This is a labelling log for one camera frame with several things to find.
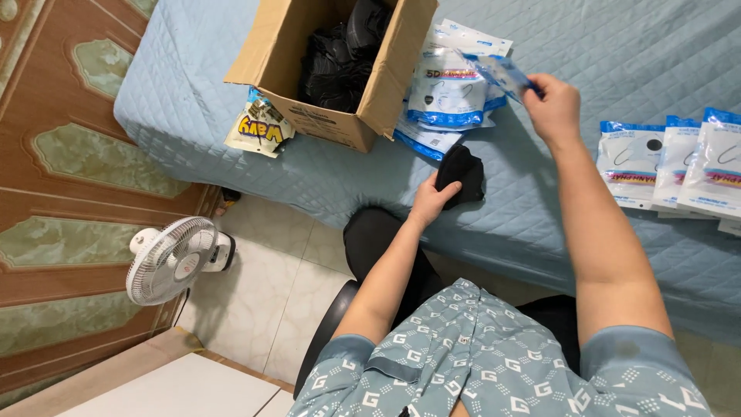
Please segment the bed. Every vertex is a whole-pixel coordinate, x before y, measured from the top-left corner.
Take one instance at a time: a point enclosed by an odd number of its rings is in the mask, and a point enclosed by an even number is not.
[[[369,154],[298,136],[277,159],[223,139],[246,87],[222,83],[258,0],[160,0],[116,99],[129,137],[171,176],[286,203],[343,227],[358,207],[405,215],[437,162],[378,138]],[[449,18],[515,41],[526,72],[582,91],[582,133],[597,149],[599,121],[663,124],[706,105],[741,112],[737,0],[440,0]],[[524,108],[465,138],[485,164],[485,200],[444,212],[426,246],[492,272],[574,293],[555,170]],[[664,220],[626,210],[651,259],[676,326],[741,346],[741,239],[717,222]]]

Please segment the cardboard box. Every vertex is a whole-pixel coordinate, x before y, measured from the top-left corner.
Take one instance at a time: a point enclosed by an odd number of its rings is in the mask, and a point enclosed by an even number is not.
[[[224,81],[255,85],[299,133],[369,152],[378,135],[393,134],[437,8],[436,0],[383,1],[394,12],[357,113],[296,100],[309,35],[346,22],[356,0],[262,0]]]

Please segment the hand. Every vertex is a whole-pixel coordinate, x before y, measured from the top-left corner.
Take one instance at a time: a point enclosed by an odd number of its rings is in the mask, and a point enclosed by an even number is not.
[[[438,192],[435,189],[435,180],[437,180],[437,171],[419,184],[417,194],[414,196],[412,211],[409,213],[408,220],[418,221],[422,227],[427,227],[435,221],[445,203],[463,187],[460,181],[456,181]]]
[[[579,90],[550,74],[532,74],[528,79],[543,90],[545,97],[541,100],[529,88],[522,95],[522,102],[528,109],[535,132],[551,152],[573,141],[581,142],[579,108],[582,99]]]

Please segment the teal shirt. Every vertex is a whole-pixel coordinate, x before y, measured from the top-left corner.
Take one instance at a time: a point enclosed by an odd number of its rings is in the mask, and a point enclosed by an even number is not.
[[[582,347],[582,375],[551,332],[458,279],[378,346],[333,339],[288,417],[447,417],[460,398],[481,416],[710,416],[674,342],[650,329],[603,329]]]

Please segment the black chair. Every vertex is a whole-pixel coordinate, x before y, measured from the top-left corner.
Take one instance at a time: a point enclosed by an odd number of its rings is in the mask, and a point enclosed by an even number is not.
[[[322,318],[322,322],[319,323],[319,328],[316,329],[314,337],[311,339],[309,349],[306,350],[304,355],[304,361],[301,363],[301,369],[299,370],[299,376],[296,378],[296,389],[293,390],[293,399],[299,397],[301,388],[303,388],[306,378],[309,376],[309,372],[314,368],[316,359],[319,357],[319,353],[324,349],[324,346],[329,342],[339,326],[339,321],[345,315],[345,312],[350,306],[350,302],[355,298],[355,294],[358,293],[360,284],[358,281],[349,280],[339,290],[337,296],[329,306],[329,310]]]

